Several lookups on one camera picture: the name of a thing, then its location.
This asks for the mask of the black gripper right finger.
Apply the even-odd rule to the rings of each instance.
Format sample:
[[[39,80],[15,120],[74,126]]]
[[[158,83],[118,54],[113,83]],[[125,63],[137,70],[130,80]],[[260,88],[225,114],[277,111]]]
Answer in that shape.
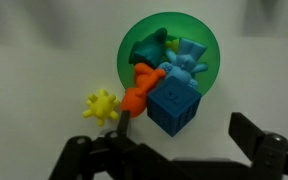
[[[228,130],[229,136],[248,159],[253,159],[265,133],[240,112],[233,112]]]

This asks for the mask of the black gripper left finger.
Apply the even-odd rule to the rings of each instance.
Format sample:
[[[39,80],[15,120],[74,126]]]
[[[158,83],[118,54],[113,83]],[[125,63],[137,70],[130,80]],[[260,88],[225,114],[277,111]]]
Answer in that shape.
[[[126,136],[128,125],[130,121],[130,112],[128,110],[124,110],[121,113],[120,121],[118,123],[117,132],[121,135]]]

